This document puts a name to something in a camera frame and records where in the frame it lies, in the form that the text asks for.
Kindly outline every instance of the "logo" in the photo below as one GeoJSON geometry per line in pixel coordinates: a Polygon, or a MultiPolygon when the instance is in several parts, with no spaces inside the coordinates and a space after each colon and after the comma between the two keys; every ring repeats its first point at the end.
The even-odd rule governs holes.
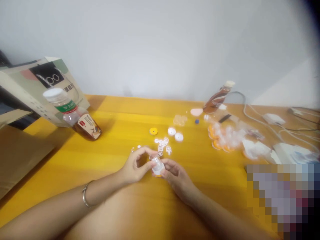
{"type": "Polygon", "coordinates": [[[50,88],[57,83],[64,80],[61,73],[55,69],[53,62],[48,62],[45,64],[38,65],[36,67],[30,68],[29,70],[37,77],[37,79],[46,87],[50,88]]]}

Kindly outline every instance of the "green label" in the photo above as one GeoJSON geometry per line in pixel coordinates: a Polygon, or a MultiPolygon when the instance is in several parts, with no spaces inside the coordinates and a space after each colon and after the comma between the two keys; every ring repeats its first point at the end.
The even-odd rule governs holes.
{"type": "Polygon", "coordinates": [[[73,110],[77,105],[75,104],[74,101],[70,101],[69,103],[67,103],[66,105],[63,106],[59,106],[56,107],[56,109],[58,109],[60,112],[70,112],[71,110],[73,110]]]}

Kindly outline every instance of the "pixelated area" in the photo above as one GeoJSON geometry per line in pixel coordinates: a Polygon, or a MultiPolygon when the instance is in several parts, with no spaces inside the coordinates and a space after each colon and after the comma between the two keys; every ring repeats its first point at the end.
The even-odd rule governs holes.
{"type": "Polygon", "coordinates": [[[247,205],[283,239],[314,239],[320,165],[248,165],[247,205]]]}

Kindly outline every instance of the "brown liquid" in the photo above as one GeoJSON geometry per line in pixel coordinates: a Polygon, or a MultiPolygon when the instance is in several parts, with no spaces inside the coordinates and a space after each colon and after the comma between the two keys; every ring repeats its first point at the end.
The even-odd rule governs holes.
{"type": "MultiPolygon", "coordinates": [[[[97,128],[101,131],[101,128],[98,126],[98,124],[96,123],[95,120],[93,120],[94,123],[96,124],[97,128]]],[[[82,137],[84,137],[85,139],[89,140],[89,141],[95,141],[97,140],[101,134],[99,135],[99,137],[97,139],[95,139],[93,136],[91,136],[90,133],[88,133],[86,130],[84,130],[78,123],[76,123],[75,125],[72,126],[72,129],[75,130],[77,133],[79,133],[82,137]]]]}
{"type": "Polygon", "coordinates": [[[208,114],[214,113],[224,102],[226,95],[230,92],[230,90],[231,88],[220,88],[220,91],[213,95],[206,105],[204,105],[203,111],[208,114]]]}

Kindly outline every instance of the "finger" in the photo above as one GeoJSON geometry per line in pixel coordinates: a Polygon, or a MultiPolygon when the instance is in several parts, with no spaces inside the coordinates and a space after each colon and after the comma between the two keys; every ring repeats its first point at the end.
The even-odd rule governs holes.
{"type": "Polygon", "coordinates": [[[147,146],[143,146],[138,150],[132,152],[133,159],[135,161],[138,160],[141,157],[141,155],[143,155],[144,153],[148,153],[149,155],[152,155],[152,154],[157,154],[158,152],[148,148],[147,146]]]}
{"type": "Polygon", "coordinates": [[[175,162],[175,161],[173,161],[173,160],[171,160],[169,158],[163,158],[163,159],[161,159],[161,162],[163,162],[163,164],[167,164],[167,165],[169,165],[171,167],[174,167],[176,165],[180,166],[177,162],[175,162]]]}
{"type": "Polygon", "coordinates": [[[171,167],[170,165],[165,164],[164,167],[166,168],[167,171],[171,172],[173,175],[175,176],[179,175],[179,167],[177,165],[171,167]]]}
{"type": "Polygon", "coordinates": [[[165,169],[162,169],[161,170],[161,176],[167,180],[167,182],[170,184],[170,185],[176,185],[177,182],[178,182],[178,177],[176,177],[175,175],[173,175],[171,172],[165,170],[165,169]]]}
{"type": "Polygon", "coordinates": [[[149,161],[146,164],[144,164],[142,167],[138,168],[139,173],[141,174],[141,177],[143,177],[150,169],[154,168],[157,165],[154,161],[149,161]]]}

